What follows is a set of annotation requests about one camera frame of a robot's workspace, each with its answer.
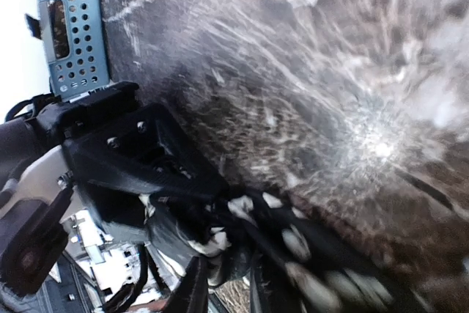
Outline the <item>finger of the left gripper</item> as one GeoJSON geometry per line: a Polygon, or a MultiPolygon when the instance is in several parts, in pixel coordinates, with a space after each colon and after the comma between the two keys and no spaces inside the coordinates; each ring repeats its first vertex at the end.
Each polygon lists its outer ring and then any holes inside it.
{"type": "Polygon", "coordinates": [[[76,190],[95,225],[115,240],[151,243],[154,247],[176,243],[176,218],[166,202],[159,202],[156,196],[91,183],[80,183],[76,190]]]}
{"type": "Polygon", "coordinates": [[[152,104],[64,141],[77,181],[210,203],[229,186],[169,110],[152,104]]]}

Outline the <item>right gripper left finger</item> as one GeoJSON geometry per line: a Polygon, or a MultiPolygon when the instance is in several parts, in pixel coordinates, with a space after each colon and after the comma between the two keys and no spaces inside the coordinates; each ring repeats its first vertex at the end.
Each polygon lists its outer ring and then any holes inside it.
{"type": "Polygon", "coordinates": [[[205,313],[208,310],[208,267],[204,257],[193,257],[185,276],[166,302],[163,313],[205,313]]]}

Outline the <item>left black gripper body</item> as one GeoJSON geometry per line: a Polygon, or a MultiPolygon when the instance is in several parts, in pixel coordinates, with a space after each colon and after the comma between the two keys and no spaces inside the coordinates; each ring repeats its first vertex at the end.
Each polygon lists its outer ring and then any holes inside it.
{"type": "Polygon", "coordinates": [[[136,110],[138,89],[138,84],[123,81],[72,103],[51,103],[34,118],[34,132],[44,144],[61,144],[136,110]]]}

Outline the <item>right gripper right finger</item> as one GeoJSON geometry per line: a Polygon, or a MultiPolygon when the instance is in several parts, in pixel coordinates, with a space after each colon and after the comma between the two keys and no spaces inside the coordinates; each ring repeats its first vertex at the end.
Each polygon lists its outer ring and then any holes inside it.
{"type": "Polygon", "coordinates": [[[250,313],[271,312],[263,279],[263,258],[254,257],[250,269],[250,313]]]}

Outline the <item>black white patterned tie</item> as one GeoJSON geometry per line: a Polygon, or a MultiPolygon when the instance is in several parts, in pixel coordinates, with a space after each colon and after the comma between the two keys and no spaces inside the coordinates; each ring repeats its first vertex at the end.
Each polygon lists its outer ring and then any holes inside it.
{"type": "Polygon", "coordinates": [[[263,258],[271,312],[430,312],[417,292],[386,274],[335,233],[267,192],[245,189],[210,203],[149,194],[176,218],[176,243],[155,247],[180,277],[204,257],[208,292],[263,258]]]}

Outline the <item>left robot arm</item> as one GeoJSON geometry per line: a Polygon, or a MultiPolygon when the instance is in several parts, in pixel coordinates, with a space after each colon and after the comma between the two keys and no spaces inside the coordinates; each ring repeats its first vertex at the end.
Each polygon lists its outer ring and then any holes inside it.
{"type": "Polygon", "coordinates": [[[122,242],[232,246],[229,186],[163,105],[117,84],[1,125],[1,250],[58,251],[80,209],[122,242]]]}

